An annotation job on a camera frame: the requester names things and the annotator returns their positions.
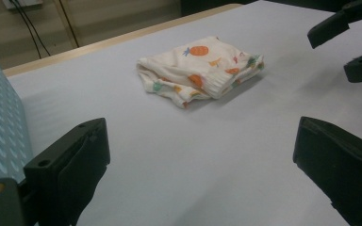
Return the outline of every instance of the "wall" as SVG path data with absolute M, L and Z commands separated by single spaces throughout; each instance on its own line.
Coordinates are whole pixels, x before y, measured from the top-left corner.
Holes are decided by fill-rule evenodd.
M 43 0 L 25 12 L 51 55 L 180 17 L 179 0 Z M 0 0 L 1 67 L 37 59 L 21 15 Z

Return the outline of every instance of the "white table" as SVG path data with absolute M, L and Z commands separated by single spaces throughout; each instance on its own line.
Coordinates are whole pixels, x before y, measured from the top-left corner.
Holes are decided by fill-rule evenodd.
M 307 31 L 330 15 L 259 1 L 12 76 L 35 153 L 107 119 L 112 161 L 79 225 L 348 225 L 292 162 L 301 116 L 362 138 L 362 83 L 343 71 L 362 55 L 362 21 L 311 49 Z M 188 110 L 143 90 L 140 57 L 212 35 L 267 67 Z

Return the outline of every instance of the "folded cloth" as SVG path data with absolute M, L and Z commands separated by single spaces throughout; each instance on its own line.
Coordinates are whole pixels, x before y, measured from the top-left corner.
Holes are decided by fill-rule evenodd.
M 137 63 L 145 90 L 171 98 L 182 108 L 195 99 L 223 97 L 263 67 L 263 56 L 240 51 L 216 37 L 143 57 Z

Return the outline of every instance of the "black cable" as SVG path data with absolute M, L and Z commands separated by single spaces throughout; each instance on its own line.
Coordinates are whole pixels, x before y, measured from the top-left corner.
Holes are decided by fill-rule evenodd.
M 18 0 L 14 0 L 15 2 L 17 2 L 18 6 L 20 7 L 20 10 L 22 11 L 22 13 L 25 15 L 26 19 L 29 21 L 30 25 L 32 26 L 32 28 L 34 29 L 35 34 L 37 35 L 38 40 L 40 41 L 43 49 L 46 51 L 46 53 L 48 54 L 48 56 L 51 56 L 51 54 L 49 53 L 49 51 L 46 49 L 45 45 L 43 44 L 40 35 L 37 32 L 37 29 L 35 28 L 35 26 L 32 24 L 31 20 L 28 18 L 27 13 L 25 13 L 25 10 L 20 6 L 20 3 Z
M 32 34 L 32 31 L 31 31 L 30 26 L 28 25 L 28 22 L 25 20 L 25 16 L 24 16 L 23 13 L 20 11 L 20 9 L 19 9 L 19 7 L 17 6 L 17 4 L 15 4 L 15 3 L 13 2 L 13 0 L 10 0 L 10 2 L 14 5 L 14 7 L 16 7 L 17 11 L 18 11 L 18 12 L 20 13 L 20 15 L 22 16 L 23 21 L 25 22 L 25 25 L 27 25 L 28 31 L 30 32 L 30 35 L 31 35 L 31 38 L 32 38 L 32 40 L 34 41 L 35 48 L 37 49 L 38 56 L 41 58 L 40 49 L 38 48 L 37 42 L 36 42 L 35 39 L 34 39 L 34 35 Z

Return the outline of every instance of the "white towel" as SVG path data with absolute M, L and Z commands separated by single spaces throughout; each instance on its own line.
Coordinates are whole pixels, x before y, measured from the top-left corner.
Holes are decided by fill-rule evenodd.
M 216 37 L 143 57 L 137 64 L 147 92 L 171 98 L 182 108 L 195 99 L 219 99 L 263 68 L 263 56 L 240 51 Z

